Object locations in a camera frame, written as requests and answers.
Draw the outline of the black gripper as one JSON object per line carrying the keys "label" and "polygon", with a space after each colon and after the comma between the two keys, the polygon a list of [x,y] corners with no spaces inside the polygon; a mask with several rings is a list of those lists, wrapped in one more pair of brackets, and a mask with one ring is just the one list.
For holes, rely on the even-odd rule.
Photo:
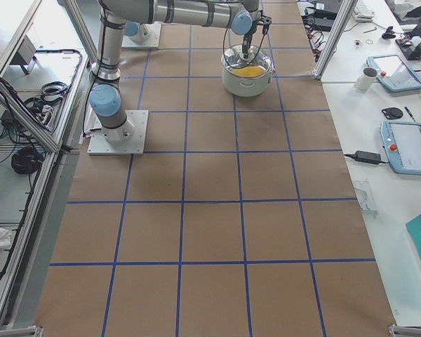
{"label": "black gripper", "polygon": [[250,53],[251,35],[257,32],[257,28],[262,28],[262,34],[266,35],[271,25],[271,18],[264,14],[263,10],[250,12],[252,23],[248,32],[243,36],[243,53]]}

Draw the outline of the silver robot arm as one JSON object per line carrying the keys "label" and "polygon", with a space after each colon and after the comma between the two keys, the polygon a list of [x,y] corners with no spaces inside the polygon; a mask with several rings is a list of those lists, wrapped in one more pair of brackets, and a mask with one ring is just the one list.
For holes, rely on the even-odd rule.
{"label": "silver robot arm", "polygon": [[122,106],[119,79],[121,45],[128,22],[179,23],[230,29],[243,37],[248,51],[257,27],[266,34],[272,19],[258,1],[99,1],[100,37],[98,56],[92,67],[96,86],[88,102],[109,143],[122,143],[133,136],[135,127]]}
{"label": "silver robot arm", "polygon": [[142,44],[148,40],[150,36],[149,25],[140,24],[138,22],[127,21],[124,35],[133,43]]}

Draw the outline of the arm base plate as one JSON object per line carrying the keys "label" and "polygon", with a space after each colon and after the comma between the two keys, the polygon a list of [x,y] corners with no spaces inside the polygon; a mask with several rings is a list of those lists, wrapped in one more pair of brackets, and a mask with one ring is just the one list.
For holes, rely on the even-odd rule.
{"label": "arm base plate", "polygon": [[148,110],[126,110],[126,123],[116,129],[103,128],[95,118],[87,153],[89,155],[143,154],[149,119]]}
{"label": "arm base plate", "polygon": [[122,48],[157,49],[161,36],[161,23],[140,24],[128,21],[124,30]]}

